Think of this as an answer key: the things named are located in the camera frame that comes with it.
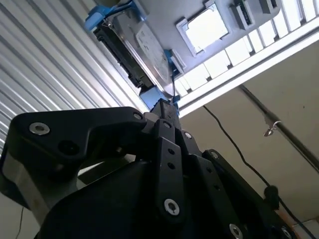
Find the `wall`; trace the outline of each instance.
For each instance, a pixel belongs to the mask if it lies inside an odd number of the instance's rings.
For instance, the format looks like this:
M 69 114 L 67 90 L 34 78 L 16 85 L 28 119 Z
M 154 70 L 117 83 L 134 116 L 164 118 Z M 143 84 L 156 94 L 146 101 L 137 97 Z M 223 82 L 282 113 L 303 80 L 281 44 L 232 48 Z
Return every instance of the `wall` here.
M 318 223 L 318 221 L 311 220 L 311 221 L 305 222 L 304 225 L 312 232 L 312 234 L 316 238 L 319 238 L 319 223 Z M 301 227 L 295 226 L 294 228 L 295 228 L 296 232 L 298 233 L 298 235 L 302 239 L 310 239 L 310 237 L 304 232 L 304 230 Z
M 14 239 L 19 231 L 22 207 L 0 194 L 0 238 Z M 18 239 L 33 239 L 39 231 L 39 225 L 33 214 L 23 210 L 21 232 Z
M 247 82 L 246 86 L 316 155 L 319 155 L 319 42 Z M 207 104 L 238 144 L 246 160 L 271 184 L 301 220 L 319 215 L 319 176 L 276 132 L 265 138 L 263 116 L 235 89 Z M 261 195 L 265 185 L 241 161 L 216 121 L 203 109 L 181 119 L 201 150 L 214 148 Z

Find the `wire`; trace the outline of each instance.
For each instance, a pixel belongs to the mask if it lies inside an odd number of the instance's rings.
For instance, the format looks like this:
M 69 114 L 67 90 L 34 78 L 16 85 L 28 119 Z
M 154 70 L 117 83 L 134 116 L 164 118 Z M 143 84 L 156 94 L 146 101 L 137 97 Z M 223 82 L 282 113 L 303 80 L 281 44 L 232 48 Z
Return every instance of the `wire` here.
M 21 216 L 20 216 L 20 225 L 19 225 L 19 231 L 15 237 L 15 239 L 17 239 L 20 235 L 20 232 L 21 232 L 21 226 L 22 226 L 22 218 L 23 218 L 23 210 L 24 210 L 24 207 L 22 207 L 22 210 L 21 210 Z
M 107 15 L 105 15 L 104 19 L 107 19 L 110 16 L 113 16 L 115 14 L 118 14 L 124 10 L 127 10 L 132 7 L 132 0 L 128 1 L 127 3 L 124 3 L 122 5 L 118 5 L 116 8 L 114 8 L 111 12 L 109 12 Z
M 223 133 L 227 136 L 227 138 L 230 140 L 230 142 L 234 145 L 234 147 L 236 148 L 237 152 L 239 153 L 242 161 L 244 162 L 244 164 L 249 167 L 266 185 L 267 187 L 270 186 L 270 184 L 268 183 L 268 181 L 253 167 L 251 166 L 246 160 L 244 155 L 242 154 L 242 152 L 240 151 L 239 147 L 237 146 L 237 144 L 234 142 L 234 140 L 231 138 L 231 136 L 226 132 L 226 130 L 224 129 L 223 125 L 221 124 L 220 120 L 218 119 L 218 117 L 216 115 L 213 114 L 212 111 L 210 111 L 206 106 L 203 106 L 204 109 L 217 121 L 220 129 L 223 131 Z M 305 227 L 304 224 L 302 224 L 302 222 L 292 213 L 292 211 L 290 211 L 290 209 L 286 206 L 286 204 L 283 202 L 283 200 L 279 197 L 279 202 L 281 203 L 281 205 L 283 206 L 283 208 L 287 211 L 287 213 L 289 214 L 290 217 L 292 217 L 297 224 L 310 236 L 311 239 L 316 239 L 316 237 L 308 230 L 308 228 Z
M 175 97 L 176 96 L 176 89 L 175 89 L 175 74 L 174 74 L 174 71 L 172 73 L 171 80 L 173 81 L 173 96 Z

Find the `bolt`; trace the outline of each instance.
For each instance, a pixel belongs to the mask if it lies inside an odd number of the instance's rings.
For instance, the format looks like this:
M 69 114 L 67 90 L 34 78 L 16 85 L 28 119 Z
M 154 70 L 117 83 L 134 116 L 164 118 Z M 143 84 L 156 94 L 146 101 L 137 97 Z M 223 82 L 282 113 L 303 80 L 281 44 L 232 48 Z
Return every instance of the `bolt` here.
M 191 139 L 191 135 L 189 133 L 185 132 L 185 135 L 187 138 Z
M 229 224 L 229 229 L 236 239 L 243 239 L 243 234 L 241 230 L 235 224 Z
M 141 120 L 143 117 L 139 113 L 133 113 L 134 117 Z
M 289 239 L 292 239 L 293 237 L 290 235 L 289 231 L 285 228 L 282 227 L 281 230 L 283 231 L 283 233 L 285 234 L 285 236 Z
M 211 152 L 211 155 L 212 155 L 215 159 L 217 159 L 217 158 L 218 158 L 218 154 L 217 154 L 217 153 L 215 153 L 215 152 Z
M 50 132 L 49 126 L 41 122 L 35 122 L 30 124 L 29 131 L 36 135 L 45 135 Z
M 163 122 L 163 124 L 165 125 L 165 127 L 167 127 L 167 128 L 171 128 L 171 126 L 170 126 L 170 124 L 169 123 L 167 123 L 167 122 Z
M 172 216 L 178 216 L 179 206 L 173 199 L 166 199 L 164 201 L 165 210 Z

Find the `robotic arm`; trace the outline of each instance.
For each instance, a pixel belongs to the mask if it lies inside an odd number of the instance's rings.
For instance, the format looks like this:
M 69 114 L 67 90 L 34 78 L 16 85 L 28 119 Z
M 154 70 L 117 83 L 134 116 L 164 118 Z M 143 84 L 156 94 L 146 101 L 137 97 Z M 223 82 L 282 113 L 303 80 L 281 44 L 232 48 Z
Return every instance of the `robotic arm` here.
M 135 161 L 86 187 L 81 165 Z M 295 239 L 289 226 L 215 150 L 201 152 L 176 108 L 26 113 L 10 125 L 0 190 L 32 210 L 38 239 Z

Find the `corrugated metal panel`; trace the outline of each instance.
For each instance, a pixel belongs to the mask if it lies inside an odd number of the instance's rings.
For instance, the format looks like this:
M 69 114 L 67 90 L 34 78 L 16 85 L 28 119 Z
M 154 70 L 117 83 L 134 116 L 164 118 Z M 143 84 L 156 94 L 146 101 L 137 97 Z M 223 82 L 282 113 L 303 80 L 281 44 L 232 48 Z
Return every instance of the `corrugated metal panel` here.
M 100 107 L 148 109 L 83 20 L 92 0 L 0 3 L 0 154 L 17 114 Z

